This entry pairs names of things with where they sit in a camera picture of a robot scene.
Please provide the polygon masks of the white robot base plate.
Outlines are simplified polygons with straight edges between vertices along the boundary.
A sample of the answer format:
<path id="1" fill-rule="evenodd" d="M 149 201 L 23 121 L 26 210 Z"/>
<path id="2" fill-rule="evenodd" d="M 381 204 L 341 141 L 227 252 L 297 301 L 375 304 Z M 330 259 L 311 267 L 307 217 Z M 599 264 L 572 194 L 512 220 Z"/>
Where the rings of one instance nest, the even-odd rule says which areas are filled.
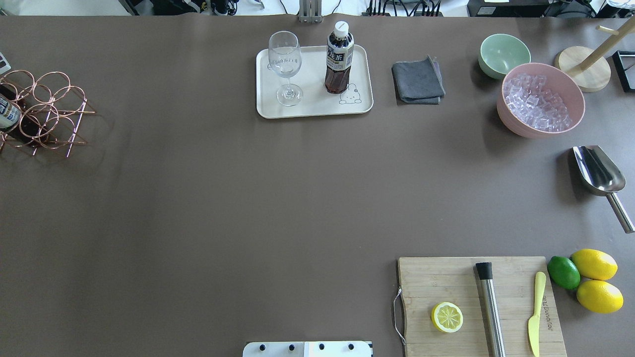
<path id="1" fill-rule="evenodd" d="M 367 341 L 286 341 L 252 342 L 243 348 L 243 357 L 372 357 Z"/>

